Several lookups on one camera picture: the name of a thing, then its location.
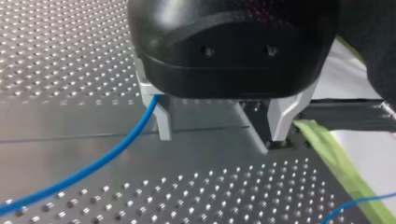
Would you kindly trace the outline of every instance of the perforated metal table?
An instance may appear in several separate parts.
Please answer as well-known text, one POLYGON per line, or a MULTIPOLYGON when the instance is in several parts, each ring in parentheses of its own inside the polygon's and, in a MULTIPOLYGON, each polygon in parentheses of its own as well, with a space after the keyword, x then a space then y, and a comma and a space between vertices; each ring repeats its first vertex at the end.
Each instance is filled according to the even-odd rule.
MULTIPOLYGON (((128 30, 123 0, 0 0, 0 201, 95 161, 140 120, 128 30)), ((236 107, 174 99, 171 142, 151 122, 106 168, 0 223, 319 223, 350 200, 313 150, 265 155, 236 107)))

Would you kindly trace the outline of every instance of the screw hole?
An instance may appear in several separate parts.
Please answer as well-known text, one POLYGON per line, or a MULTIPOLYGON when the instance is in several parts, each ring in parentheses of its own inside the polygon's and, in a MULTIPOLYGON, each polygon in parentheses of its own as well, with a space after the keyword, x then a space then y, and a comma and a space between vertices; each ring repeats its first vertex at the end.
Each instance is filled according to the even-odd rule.
POLYGON ((206 58, 212 58, 215 55, 215 49, 210 46, 202 46, 201 52, 206 56, 206 58))

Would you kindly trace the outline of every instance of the blue tube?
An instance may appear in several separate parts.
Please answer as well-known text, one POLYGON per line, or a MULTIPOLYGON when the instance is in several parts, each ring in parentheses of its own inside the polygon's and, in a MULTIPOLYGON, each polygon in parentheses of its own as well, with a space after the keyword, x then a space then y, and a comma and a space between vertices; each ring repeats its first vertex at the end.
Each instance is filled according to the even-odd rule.
POLYGON ((392 198, 396 196, 396 192, 390 193, 390 194, 385 194, 385 195, 381 195, 381 196, 374 196, 374 197, 368 197, 368 198, 360 198, 357 200, 353 200, 349 203, 344 203, 343 205, 339 206, 337 209, 335 209, 334 211, 330 212, 329 215, 327 215, 323 221, 321 222, 322 224, 327 224, 332 218, 336 217, 341 210, 346 210, 352 206, 355 206, 359 203, 368 203, 368 202, 372 202, 372 201, 380 201, 380 200, 384 200, 384 199, 388 199, 388 198, 392 198))
POLYGON ((125 139, 120 142, 116 147, 111 149, 104 157, 99 159, 98 161, 88 165, 87 167, 83 168, 79 172, 70 175, 65 180, 49 187, 47 189, 42 189, 36 193, 33 193, 25 198, 19 199, 14 203, 10 204, 1 204, 0 205, 0 217, 4 216, 7 213, 16 211, 21 209, 24 206, 28 206, 33 203, 37 203, 45 198, 48 198, 64 189, 69 188, 72 185, 75 185, 80 180, 84 179, 85 177, 93 174, 110 161, 114 160, 118 157, 121 152, 123 152, 135 139, 136 137, 142 132, 145 128, 146 124, 149 122, 149 119, 154 112, 155 106, 158 103, 158 96, 154 96, 150 105, 148 106, 148 110, 143 115, 143 118, 137 123, 134 129, 125 137, 125 139))

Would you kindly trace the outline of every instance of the metal plate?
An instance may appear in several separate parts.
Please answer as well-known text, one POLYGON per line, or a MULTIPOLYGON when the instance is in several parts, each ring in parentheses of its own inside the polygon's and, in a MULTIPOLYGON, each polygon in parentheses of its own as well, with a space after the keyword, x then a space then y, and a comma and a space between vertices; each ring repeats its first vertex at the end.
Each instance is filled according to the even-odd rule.
MULTIPOLYGON (((48 186, 119 141, 0 145, 0 178, 7 180, 0 199, 48 186)), ((103 218, 98 223, 318 223, 349 200, 313 150, 262 155, 247 129, 176 133, 168 143, 146 134, 97 174, 0 223, 28 223, 34 217, 37 223, 95 223, 97 218, 103 218), (48 203, 53 207, 46 212, 48 203)), ((358 208, 345 211, 336 223, 341 220, 368 223, 358 208)))

